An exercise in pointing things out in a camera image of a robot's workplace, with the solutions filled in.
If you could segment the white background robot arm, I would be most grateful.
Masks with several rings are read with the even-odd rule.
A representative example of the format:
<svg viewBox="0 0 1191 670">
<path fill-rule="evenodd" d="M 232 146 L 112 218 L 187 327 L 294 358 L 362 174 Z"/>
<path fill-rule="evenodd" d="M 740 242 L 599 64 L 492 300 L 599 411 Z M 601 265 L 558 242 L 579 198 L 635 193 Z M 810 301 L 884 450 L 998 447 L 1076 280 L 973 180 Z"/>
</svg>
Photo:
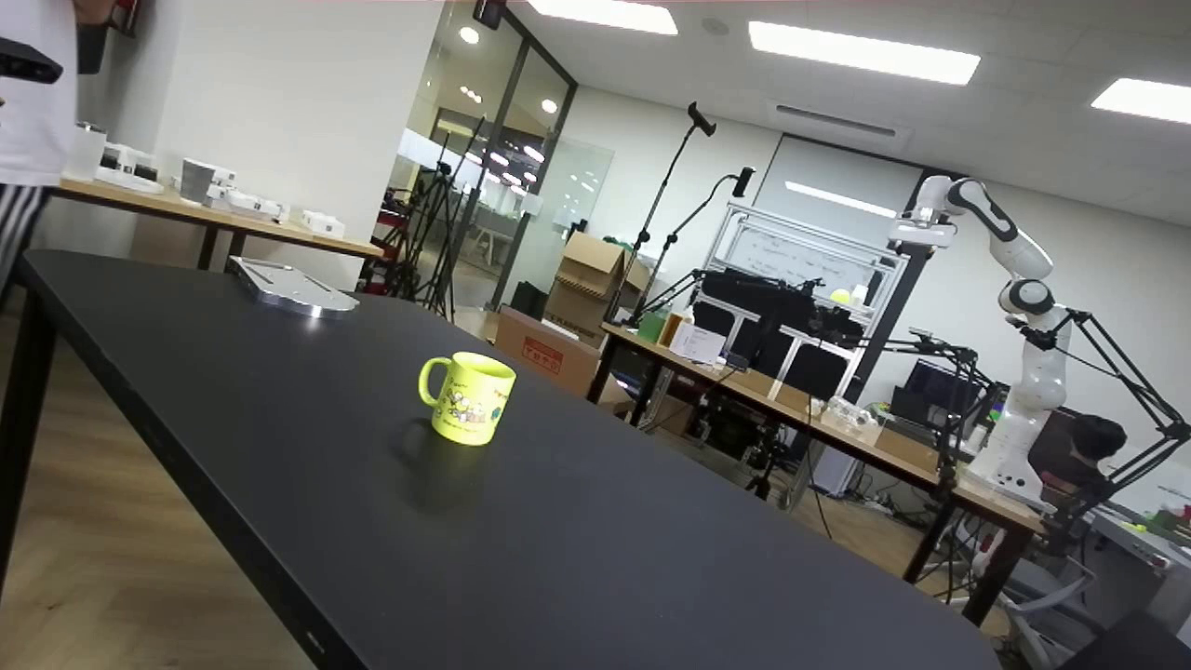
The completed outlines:
<svg viewBox="0 0 1191 670">
<path fill-rule="evenodd" d="M 1065 404 L 1065 306 L 1050 292 L 1052 259 L 978 180 L 957 174 L 926 174 L 913 198 L 913 214 L 892 228 L 892 239 L 944 245 L 959 218 L 973 218 L 983 224 L 991 259 L 1009 271 L 998 306 L 1024 337 L 1019 375 L 1009 386 L 970 475 L 1000 493 L 1039 501 L 1040 477 L 1032 467 L 1032 447 L 1050 415 Z"/>
</svg>

